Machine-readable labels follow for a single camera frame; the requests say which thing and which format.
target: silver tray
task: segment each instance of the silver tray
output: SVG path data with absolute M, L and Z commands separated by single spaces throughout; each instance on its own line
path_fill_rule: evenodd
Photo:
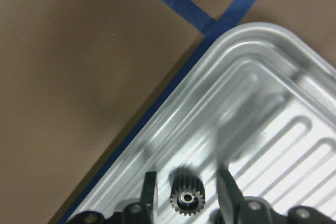
M 336 71 L 288 30 L 251 23 L 220 36 L 73 213 L 118 210 L 158 172 L 155 223 L 209 223 L 215 173 L 229 164 L 245 196 L 281 214 L 308 205 L 336 218 Z M 171 173 L 205 186 L 193 216 L 170 205 Z

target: metal tray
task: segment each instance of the metal tray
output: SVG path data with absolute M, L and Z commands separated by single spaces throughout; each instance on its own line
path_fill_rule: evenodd
M 336 218 L 335 152 L 335 69 L 286 29 L 245 24 L 216 40 L 74 214 L 112 215 L 156 170 L 155 223 L 209 223 L 216 169 L 229 163 L 245 196 L 264 197 L 281 214 L 308 205 Z M 205 208 L 191 217 L 169 200 L 181 166 L 205 186 Z

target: aluminum baking pan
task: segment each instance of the aluminum baking pan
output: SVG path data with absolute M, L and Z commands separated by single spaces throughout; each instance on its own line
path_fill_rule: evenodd
M 281 214 L 302 204 L 336 218 L 335 153 L 335 69 L 286 29 L 245 24 L 215 41 L 74 214 L 112 215 L 156 170 L 156 223 L 209 223 L 216 169 L 229 163 L 245 196 Z M 181 166 L 205 186 L 205 208 L 191 217 L 169 201 Z

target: blue tape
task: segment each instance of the blue tape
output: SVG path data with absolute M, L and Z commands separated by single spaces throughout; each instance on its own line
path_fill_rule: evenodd
M 109 159 L 102 166 L 102 168 L 97 172 L 93 180 L 86 186 L 86 188 L 82 191 L 79 197 L 73 202 L 71 207 L 64 213 L 62 218 L 58 221 L 59 224 L 66 223 L 68 218 L 76 210 L 76 208 L 80 205 L 80 203 L 85 199 L 85 197 L 93 189 L 96 183 L 101 179 L 101 177 L 105 174 L 105 172 L 111 167 L 111 165 L 119 157 L 119 155 L 125 150 L 125 148 L 131 143 L 131 141 L 140 132 L 140 130 L 146 125 L 148 120 L 158 110 L 158 108 L 168 98 L 168 96 L 173 92 L 173 90 L 183 80 L 183 78 L 193 68 L 193 66 L 198 62 L 198 60 L 205 53 L 205 51 L 213 44 L 213 42 L 220 35 L 228 31 L 229 29 L 233 28 L 234 26 L 238 25 L 242 17 L 248 12 L 248 10 L 251 8 L 251 6 L 253 5 L 255 1 L 256 0 L 233 0 L 232 1 L 228 9 L 224 12 L 224 14 L 220 17 L 220 19 L 214 25 L 212 25 L 212 28 L 208 32 L 205 32 L 206 36 L 203 39 L 203 41 L 200 43 L 197 49 L 193 52 L 193 54 L 189 57 L 189 59 L 186 61 L 183 67 L 179 70 L 179 72 L 174 76 L 174 78 L 167 85 L 167 87 L 160 94 L 160 96 L 156 99 L 153 105 L 146 111 L 145 115 L 141 117 L 140 121 L 131 130 L 131 132 L 127 135 L 127 137 L 122 141 L 122 143 L 118 146 L 116 151 L 109 157 Z
M 191 0 L 162 1 L 165 2 L 167 6 L 177 12 L 181 17 L 183 17 L 202 34 L 206 34 L 216 22 Z

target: black gear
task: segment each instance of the black gear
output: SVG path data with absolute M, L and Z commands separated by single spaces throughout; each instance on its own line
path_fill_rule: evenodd
M 170 202 L 175 211 L 191 215 L 200 212 L 205 205 L 205 192 L 201 180 L 193 175 L 177 175 L 174 178 Z

